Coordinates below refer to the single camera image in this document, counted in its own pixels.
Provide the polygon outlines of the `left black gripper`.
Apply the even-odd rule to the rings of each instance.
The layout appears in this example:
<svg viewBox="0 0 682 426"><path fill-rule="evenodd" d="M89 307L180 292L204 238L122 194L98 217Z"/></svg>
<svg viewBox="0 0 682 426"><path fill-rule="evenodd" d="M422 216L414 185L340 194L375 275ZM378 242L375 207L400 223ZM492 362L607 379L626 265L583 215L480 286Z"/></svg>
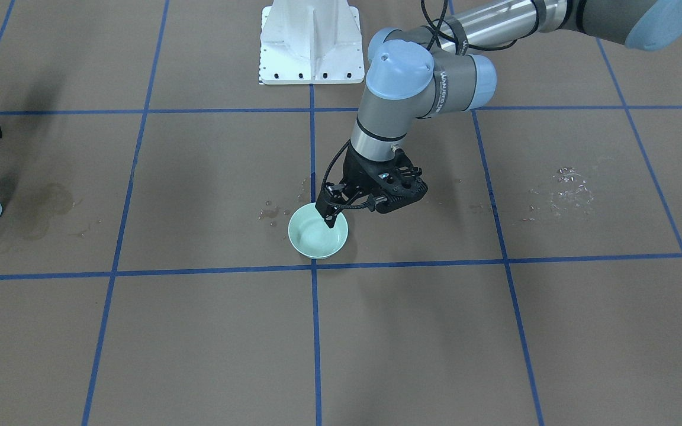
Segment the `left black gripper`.
<svg viewBox="0 0 682 426"><path fill-rule="evenodd" d="M382 197L382 201L375 201L374 205L406 204L405 179L400 168L407 167L407 156L403 149L396 149L393 154L389 161L375 162L357 153L352 146L346 150L341 183L324 183L315 202L327 228L335 227L339 213L347 205L367 196Z"/></svg>

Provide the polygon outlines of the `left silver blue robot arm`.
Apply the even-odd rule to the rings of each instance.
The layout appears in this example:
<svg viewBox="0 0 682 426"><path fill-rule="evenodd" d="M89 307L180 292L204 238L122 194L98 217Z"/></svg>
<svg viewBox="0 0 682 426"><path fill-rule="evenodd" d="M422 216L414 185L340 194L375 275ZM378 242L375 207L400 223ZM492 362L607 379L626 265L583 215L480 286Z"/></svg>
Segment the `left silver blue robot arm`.
<svg viewBox="0 0 682 426"><path fill-rule="evenodd" d="M629 49L656 51L682 36L682 1L493 1L459 14L443 7L427 24L379 30L339 183L323 178L312 218L332 228L344 210L386 214L428 187L403 145L414 120L487 105L496 91L485 54L535 33L569 30Z"/></svg>

